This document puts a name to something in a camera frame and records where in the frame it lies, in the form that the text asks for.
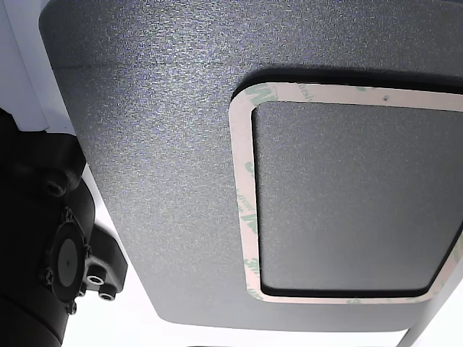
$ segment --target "recessed rectangular area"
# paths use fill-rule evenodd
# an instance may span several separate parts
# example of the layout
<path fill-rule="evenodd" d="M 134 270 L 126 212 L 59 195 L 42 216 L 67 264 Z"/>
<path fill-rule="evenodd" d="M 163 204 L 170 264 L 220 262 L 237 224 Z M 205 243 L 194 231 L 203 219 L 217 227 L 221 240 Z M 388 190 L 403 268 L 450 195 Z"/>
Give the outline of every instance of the recessed rectangular area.
<path fill-rule="evenodd" d="M 460 112 L 261 103 L 263 292 L 426 292 L 463 221 L 462 134 Z"/>

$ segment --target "black mounting part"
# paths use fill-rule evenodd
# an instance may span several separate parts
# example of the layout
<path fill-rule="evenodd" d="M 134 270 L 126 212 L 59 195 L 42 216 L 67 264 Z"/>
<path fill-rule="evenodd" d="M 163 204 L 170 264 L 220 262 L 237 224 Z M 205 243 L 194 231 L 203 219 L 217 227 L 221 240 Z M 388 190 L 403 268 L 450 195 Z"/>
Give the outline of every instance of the black mounting part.
<path fill-rule="evenodd" d="M 89 290 L 114 298 L 123 289 L 127 262 L 119 245 L 99 228 L 92 237 L 85 164 L 75 136 L 20 132 L 0 109 L 2 346 L 60 346 L 90 265 L 106 276 Z"/>

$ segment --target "screw hole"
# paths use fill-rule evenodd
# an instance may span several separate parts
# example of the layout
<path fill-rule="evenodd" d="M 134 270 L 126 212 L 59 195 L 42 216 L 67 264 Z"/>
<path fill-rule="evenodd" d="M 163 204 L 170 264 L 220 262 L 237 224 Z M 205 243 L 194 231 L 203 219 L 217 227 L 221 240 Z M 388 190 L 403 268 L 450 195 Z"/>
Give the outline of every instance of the screw hole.
<path fill-rule="evenodd" d="M 87 276 L 87 280 L 90 283 L 95 284 L 97 286 L 102 286 L 104 284 L 104 281 L 101 278 L 99 278 L 98 276 L 94 276 L 94 275 Z"/>
<path fill-rule="evenodd" d="M 62 197 L 65 193 L 64 189 L 60 187 L 56 182 L 46 182 L 46 191 L 48 195 L 52 197 Z"/>
<path fill-rule="evenodd" d="M 109 294 L 100 294 L 100 297 L 103 299 L 103 300 L 106 300 L 106 301 L 113 301 L 114 300 L 114 297 L 109 295 Z"/>

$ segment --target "dark gray textured panel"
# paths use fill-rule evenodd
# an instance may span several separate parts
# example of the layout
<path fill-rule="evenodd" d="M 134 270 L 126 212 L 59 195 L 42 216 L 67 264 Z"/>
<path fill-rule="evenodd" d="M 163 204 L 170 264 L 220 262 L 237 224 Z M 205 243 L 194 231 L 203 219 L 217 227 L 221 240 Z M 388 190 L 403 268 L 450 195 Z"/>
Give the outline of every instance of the dark gray textured panel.
<path fill-rule="evenodd" d="M 253 121 L 263 283 L 426 290 L 463 221 L 463 114 L 272 102 Z"/>
<path fill-rule="evenodd" d="M 398 330 L 424 304 L 269 304 L 245 290 L 227 110 L 267 67 L 463 77 L 463 11 L 436 1 L 55 1 L 61 93 L 157 313 L 274 330 Z"/>

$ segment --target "circular mount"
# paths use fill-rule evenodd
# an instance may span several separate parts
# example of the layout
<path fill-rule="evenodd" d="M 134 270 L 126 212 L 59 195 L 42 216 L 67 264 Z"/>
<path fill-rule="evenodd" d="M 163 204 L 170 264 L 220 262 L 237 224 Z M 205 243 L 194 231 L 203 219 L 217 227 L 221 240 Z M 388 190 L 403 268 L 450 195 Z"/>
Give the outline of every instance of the circular mount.
<path fill-rule="evenodd" d="M 74 221 L 62 224 L 51 248 L 50 267 L 54 274 L 53 293 L 63 302 L 79 293 L 85 269 L 84 241 Z"/>

